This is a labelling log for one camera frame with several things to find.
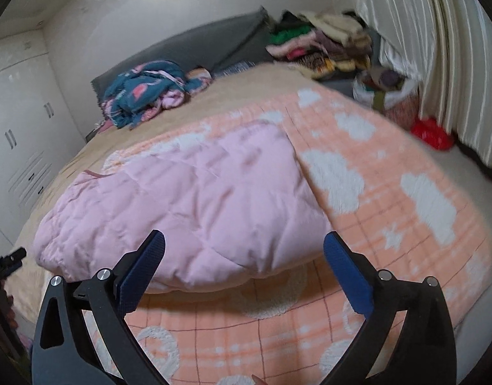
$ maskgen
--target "white wardrobe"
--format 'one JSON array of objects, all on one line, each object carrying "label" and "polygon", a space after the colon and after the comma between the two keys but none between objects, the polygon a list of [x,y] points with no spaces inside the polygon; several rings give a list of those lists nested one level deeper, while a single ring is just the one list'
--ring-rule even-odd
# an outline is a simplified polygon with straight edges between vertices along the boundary
[{"label": "white wardrobe", "polygon": [[0,256],[84,146],[50,66],[42,32],[0,40]]}]

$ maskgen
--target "red bag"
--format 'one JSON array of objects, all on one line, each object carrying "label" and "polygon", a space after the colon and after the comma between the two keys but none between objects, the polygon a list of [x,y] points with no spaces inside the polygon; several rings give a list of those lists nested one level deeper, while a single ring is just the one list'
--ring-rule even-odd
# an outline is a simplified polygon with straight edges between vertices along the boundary
[{"label": "red bag", "polygon": [[412,134],[436,150],[449,150],[454,145],[454,138],[448,135],[434,118],[424,121],[417,119],[412,127]]}]

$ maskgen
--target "metal screw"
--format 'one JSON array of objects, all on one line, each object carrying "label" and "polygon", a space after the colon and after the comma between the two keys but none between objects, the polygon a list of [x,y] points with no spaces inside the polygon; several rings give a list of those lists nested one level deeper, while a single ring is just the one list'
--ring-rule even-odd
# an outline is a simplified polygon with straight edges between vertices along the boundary
[{"label": "metal screw", "polygon": [[390,272],[389,270],[383,269],[383,270],[378,272],[378,276],[379,276],[379,279],[381,279],[382,281],[389,281],[390,279],[392,279],[392,272]]},{"label": "metal screw", "polygon": [[109,276],[111,276],[111,271],[108,269],[102,269],[98,274],[96,274],[96,277],[100,281],[105,281]]},{"label": "metal screw", "polygon": [[438,280],[435,277],[427,277],[426,278],[426,283],[430,287],[437,287],[438,286]]},{"label": "metal screw", "polygon": [[62,278],[61,278],[61,277],[53,277],[53,278],[50,280],[50,285],[52,285],[52,287],[56,287],[56,286],[57,286],[57,285],[59,285],[61,282],[62,282]]}]

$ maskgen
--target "quilted pink blanket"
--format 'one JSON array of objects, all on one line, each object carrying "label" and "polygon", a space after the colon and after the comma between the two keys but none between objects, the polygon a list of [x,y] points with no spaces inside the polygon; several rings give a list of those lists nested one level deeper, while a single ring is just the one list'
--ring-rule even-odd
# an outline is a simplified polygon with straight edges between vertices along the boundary
[{"label": "quilted pink blanket", "polygon": [[307,263],[331,230],[287,135],[254,122],[111,175],[81,173],[45,216],[32,251],[70,281],[112,268],[152,230],[166,252],[149,292],[209,292]]}]

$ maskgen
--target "crumpled clothing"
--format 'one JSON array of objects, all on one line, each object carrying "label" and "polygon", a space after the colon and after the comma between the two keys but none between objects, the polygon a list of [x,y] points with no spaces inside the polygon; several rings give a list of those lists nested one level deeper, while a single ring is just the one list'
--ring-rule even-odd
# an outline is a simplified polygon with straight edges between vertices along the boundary
[{"label": "crumpled clothing", "polygon": [[118,129],[126,125],[132,129],[162,110],[183,104],[211,82],[211,74],[203,68],[186,77],[171,61],[147,62],[117,76],[105,91],[102,108]]},{"label": "crumpled clothing", "polygon": [[41,222],[31,252],[68,281],[112,268],[154,230],[166,239],[155,292],[210,292],[322,256],[332,230],[285,132],[252,122],[187,150],[81,173]]}]

